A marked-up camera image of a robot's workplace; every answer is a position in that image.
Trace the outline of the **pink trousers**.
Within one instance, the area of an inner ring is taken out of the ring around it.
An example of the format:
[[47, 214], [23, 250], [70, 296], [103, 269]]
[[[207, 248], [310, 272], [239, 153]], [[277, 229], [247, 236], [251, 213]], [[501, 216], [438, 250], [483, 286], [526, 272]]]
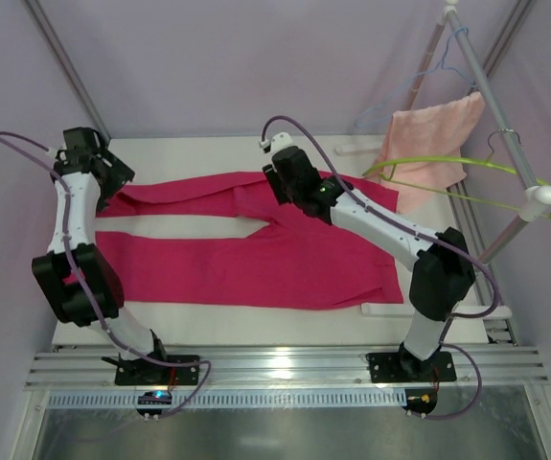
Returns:
[[100, 220], [250, 218], [245, 238], [152, 239], [100, 231], [97, 246], [128, 301], [325, 311], [403, 301], [394, 258], [350, 232], [277, 203], [259, 172], [127, 185]]

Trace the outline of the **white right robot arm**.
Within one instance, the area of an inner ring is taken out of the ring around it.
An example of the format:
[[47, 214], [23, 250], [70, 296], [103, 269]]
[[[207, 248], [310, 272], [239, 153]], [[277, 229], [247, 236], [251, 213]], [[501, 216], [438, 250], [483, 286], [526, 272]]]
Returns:
[[461, 232], [413, 224], [341, 176], [321, 176], [294, 144], [274, 148], [262, 143], [261, 149], [270, 157], [263, 172], [279, 203], [363, 238], [409, 270], [414, 313], [398, 350], [399, 367], [409, 380], [431, 378], [453, 310], [475, 281]]

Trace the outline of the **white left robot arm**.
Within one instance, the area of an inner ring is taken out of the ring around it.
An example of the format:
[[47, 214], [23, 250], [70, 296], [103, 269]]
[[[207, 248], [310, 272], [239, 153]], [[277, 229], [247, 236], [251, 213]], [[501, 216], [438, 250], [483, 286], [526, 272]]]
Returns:
[[32, 260], [32, 273], [57, 320], [98, 330], [128, 370], [142, 359], [162, 364], [166, 353], [153, 330], [125, 307], [122, 282], [96, 244], [95, 221], [135, 172], [90, 127], [63, 131], [51, 177], [57, 193], [54, 234], [47, 252]]

